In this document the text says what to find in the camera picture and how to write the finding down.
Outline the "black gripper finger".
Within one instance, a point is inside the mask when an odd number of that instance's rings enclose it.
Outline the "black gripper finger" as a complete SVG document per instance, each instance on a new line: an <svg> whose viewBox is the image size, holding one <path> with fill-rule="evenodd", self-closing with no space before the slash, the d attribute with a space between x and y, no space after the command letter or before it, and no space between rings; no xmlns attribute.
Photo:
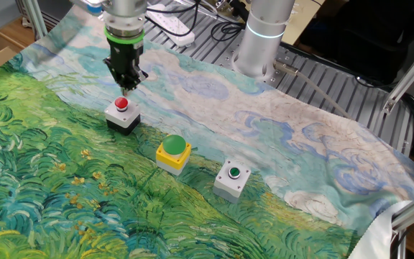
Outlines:
<svg viewBox="0 0 414 259"><path fill-rule="evenodd" d="M127 83L126 83L126 95L131 93L135 90L138 85L145 81L148 77L148 74L145 71L142 71L140 68L136 68L131 70L127 75Z"/></svg>
<svg viewBox="0 0 414 259"><path fill-rule="evenodd" d="M108 69L109 69L113 79L115 80L115 82L119 85L119 87L121 89L121 95L126 96L127 95L127 88L125 86L125 77L121 73L119 73L115 69L115 67L113 67L110 57L104 58L103 62L108 67Z"/></svg>

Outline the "black gripper body green ring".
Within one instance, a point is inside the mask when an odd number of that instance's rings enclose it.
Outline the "black gripper body green ring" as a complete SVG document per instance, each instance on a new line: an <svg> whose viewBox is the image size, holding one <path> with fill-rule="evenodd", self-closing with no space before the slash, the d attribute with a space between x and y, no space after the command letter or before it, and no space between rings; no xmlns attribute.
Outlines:
<svg viewBox="0 0 414 259"><path fill-rule="evenodd" d="M142 27L125 31L106 25L104 33L110 46L111 63L119 73L127 76L131 70L140 68L139 57L143 54L144 45Z"/></svg>

